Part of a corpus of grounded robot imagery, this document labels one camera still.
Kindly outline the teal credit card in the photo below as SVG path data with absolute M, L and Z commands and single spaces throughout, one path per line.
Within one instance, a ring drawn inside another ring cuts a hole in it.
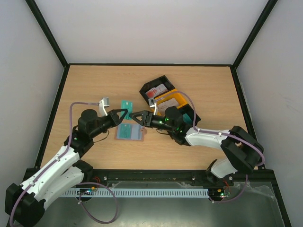
M 127 109 L 127 114 L 126 114 L 124 119 L 125 120 L 131 120 L 129 114 L 133 112 L 133 102 L 127 101 L 127 100 L 122 100 L 121 108 L 122 109 Z
M 132 125 L 129 123 L 122 123 L 117 129 L 117 138 L 121 140 L 130 140 L 132 134 Z

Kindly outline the brown leather card holder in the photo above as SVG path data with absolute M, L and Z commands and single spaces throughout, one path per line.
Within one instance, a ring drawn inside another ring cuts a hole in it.
M 136 123 L 121 123 L 117 130 L 115 139 L 116 140 L 127 140 L 127 141 L 144 141 L 144 136 L 147 130 Z

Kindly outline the black bin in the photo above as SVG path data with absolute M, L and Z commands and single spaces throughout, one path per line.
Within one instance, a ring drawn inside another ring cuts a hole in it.
M 150 98 L 155 98 L 174 89 L 175 87 L 173 86 L 173 84 L 168 80 L 165 75 L 163 75 L 145 83 L 140 89 L 139 93 L 144 98 L 146 103 L 149 103 L 148 100 Z
M 179 112 L 183 114 L 188 114 L 192 120 L 194 120 L 194 110 L 189 104 L 178 106 Z

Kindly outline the yellow bin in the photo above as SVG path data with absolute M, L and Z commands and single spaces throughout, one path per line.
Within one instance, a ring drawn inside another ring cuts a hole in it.
M 165 114 L 165 110 L 168 107 L 175 106 L 176 108 L 181 108 L 188 104 L 186 99 L 183 97 L 181 93 L 175 88 L 171 91 L 168 91 L 162 95 L 159 95 L 154 98 L 157 106 L 156 114 L 159 116 L 163 116 Z

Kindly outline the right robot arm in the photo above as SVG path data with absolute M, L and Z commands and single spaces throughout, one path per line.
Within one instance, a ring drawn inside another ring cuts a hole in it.
M 205 172 L 211 185 L 236 172 L 249 175 L 265 162 L 263 147 L 240 126 L 223 131 L 201 129 L 186 123 L 175 106 L 167 108 L 164 116 L 144 110 L 131 113 L 130 118 L 143 127 L 167 131 L 179 145 L 223 151 L 225 158 L 214 160 Z

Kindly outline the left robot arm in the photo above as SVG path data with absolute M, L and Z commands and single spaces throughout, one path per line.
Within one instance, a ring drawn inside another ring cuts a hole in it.
M 64 192 L 78 184 L 90 184 L 93 167 L 81 158 L 94 145 L 93 139 L 118 126 L 127 112 L 114 109 L 99 117 L 93 109 L 83 111 L 55 156 L 20 185 L 13 183 L 7 188 L 5 212 L 10 215 L 10 226 L 15 221 L 24 227 L 35 226 Z

